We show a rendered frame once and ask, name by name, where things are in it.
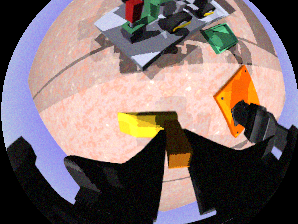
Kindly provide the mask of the white ramp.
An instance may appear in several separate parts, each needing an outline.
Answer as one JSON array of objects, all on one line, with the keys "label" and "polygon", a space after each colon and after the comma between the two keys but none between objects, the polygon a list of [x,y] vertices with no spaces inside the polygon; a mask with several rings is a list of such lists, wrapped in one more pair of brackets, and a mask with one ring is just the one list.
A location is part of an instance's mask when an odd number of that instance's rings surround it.
[{"label": "white ramp", "polygon": [[162,3],[160,10],[158,10],[158,19],[141,28],[134,35],[130,35],[130,32],[122,28],[122,24],[128,22],[125,19],[125,3],[120,4],[120,6],[114,8],[108,14],[101,16],[94,23],[94,26],[97,27],[97,30],[100,30],[102,35],[105,35],[113,44],[116,44],[116,47],[120,48],[125,55],[128,55],[129,59],[136,63],[137,67],[140,67],[141,71],[144,72],[158,57],[164,55],[174,45],[184,41],[186,37],[196,34],[198,30],[202,30],[209,24],[231,15],[231,12],[237,11],[227,0],[213,0],[210,3],[217,7],[214,10],[214,14],[201,19],[196,15],[197,10],[200,10],[200,8],[194,6],[194,0],[182,0],[182,2],[186,3],[184,10],[190,16],[193,16],[193,19],[190,20],[188,26],[181,28],[180,31],[173,35],[169,34],[164,28],[164,24],[168,20],[162,15],[165,3]]}]

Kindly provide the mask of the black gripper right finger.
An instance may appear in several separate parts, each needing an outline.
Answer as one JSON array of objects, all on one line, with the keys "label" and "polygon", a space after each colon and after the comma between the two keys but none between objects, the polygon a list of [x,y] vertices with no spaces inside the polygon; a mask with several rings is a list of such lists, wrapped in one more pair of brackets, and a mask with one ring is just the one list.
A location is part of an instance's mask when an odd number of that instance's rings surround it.
[{"label": "black gripper right finger", "polygon": [[188,169],[200,216],[214,212],[216,210],[214,206],[233,190],[251,165],[271,152],[277,140],[277,136],[271,135],[253,147],[235,151],[233,148],[197,135],[190,129],[182,131],[185,132],[190,147],[193,148],[192,161]]}]

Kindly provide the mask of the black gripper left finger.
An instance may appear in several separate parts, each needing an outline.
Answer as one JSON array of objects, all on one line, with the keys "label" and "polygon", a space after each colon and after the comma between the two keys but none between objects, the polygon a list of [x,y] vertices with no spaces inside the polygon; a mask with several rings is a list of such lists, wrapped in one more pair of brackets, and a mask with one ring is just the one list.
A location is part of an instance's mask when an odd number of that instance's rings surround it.
[{"label": "black gripper left finger", "polygon": [[161,188],[164,185],[166,160],[166,129],[146,144],[136,156],[122,164],[65,156],[65,168],[78,186],[110,194],[146,201],[149,218],[157,221]]}]

